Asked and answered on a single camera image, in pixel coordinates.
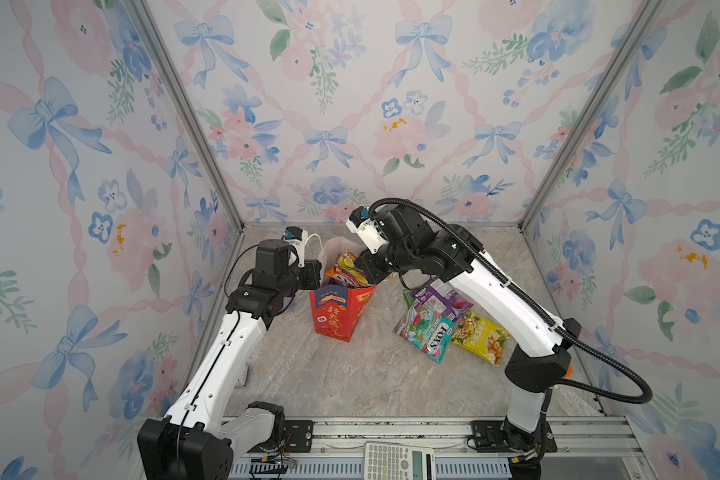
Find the purple snack packet back label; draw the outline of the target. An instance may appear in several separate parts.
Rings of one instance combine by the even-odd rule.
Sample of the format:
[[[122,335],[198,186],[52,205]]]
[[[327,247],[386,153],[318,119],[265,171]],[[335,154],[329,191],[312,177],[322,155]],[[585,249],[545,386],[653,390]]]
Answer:
[[[439,279],[434,280],[426,287],[414,290],[412,298],[417,307],[424,307],[454,323],[457,323],[473,308],[473,304],[469,300]]]

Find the orange snack packet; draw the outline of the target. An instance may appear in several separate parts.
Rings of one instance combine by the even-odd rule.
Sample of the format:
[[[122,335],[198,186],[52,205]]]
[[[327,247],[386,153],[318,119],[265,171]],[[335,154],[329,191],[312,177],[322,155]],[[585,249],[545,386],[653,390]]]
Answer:
[[[349,250],[342,253],[335,264],[327,270],[326,277],[337,285],[346,288],[366,288],[370,286],[364,272],[355,265],[356,256]]]

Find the red paper gift bag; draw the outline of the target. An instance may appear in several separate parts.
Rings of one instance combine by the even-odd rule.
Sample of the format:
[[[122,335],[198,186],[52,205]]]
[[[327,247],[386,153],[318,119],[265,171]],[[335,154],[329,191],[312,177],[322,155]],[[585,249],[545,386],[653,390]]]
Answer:
[[[320,287],[310,293],[315,332],[344,342],[351,340],[354,330],[376,290],[376,286],[370,283],[365,272],[370,283],[370,286],[366,288],[346,288],[335,284],[326,277],[327,270],[347,250],[356,256],[355,265],[364,272],[359,266],[359,254],[362,247],[344,237],[331,238],[323,244],[318,255],[318,260],[323,267]]]

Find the pink fruit candy packet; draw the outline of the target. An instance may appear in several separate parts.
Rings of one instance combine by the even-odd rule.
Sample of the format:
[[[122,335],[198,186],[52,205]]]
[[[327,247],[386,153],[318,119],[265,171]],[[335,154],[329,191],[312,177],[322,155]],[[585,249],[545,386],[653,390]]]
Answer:
[[[455,329],[454,321],[414,302],[395,327],[395,333],[441,364]]]

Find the yellow nut snack packet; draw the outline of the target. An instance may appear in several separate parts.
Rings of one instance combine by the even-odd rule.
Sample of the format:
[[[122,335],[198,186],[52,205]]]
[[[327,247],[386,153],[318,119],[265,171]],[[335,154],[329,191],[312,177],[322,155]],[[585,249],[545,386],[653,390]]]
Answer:
[[[465,313],[451,342],[493,366],[499,366],[510,334],[473,310]]]

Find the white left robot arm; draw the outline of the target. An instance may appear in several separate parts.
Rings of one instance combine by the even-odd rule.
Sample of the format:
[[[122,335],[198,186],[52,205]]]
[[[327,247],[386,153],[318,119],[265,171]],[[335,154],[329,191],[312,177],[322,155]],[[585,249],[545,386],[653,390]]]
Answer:
[[[308,239],[305,231],[290,227],[281,238],[256,246],[255,265],[228,294],[218,334],[194,376],[164,417],[145,421],[138,433],[146,478],[226,479],[238,457],[282,449],[282,407],[253,402],[232,421],[224,412],[285,300],[320,286],[322,265],[307,258]]]

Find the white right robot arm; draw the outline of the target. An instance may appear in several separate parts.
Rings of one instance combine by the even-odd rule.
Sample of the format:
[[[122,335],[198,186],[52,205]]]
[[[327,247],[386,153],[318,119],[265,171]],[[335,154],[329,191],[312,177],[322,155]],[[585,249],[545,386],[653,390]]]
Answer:
[[[516,346],[505,375],[512,388],[499,441],[516,452],[540,448],[552,388],[571,363],[564,321],[528,296],[466,228],[415,203],[389,198],[374,211],[358,207],[346,225],[362,241],[357,261],[371,283],[419,271],[465,295],[510,334]]]

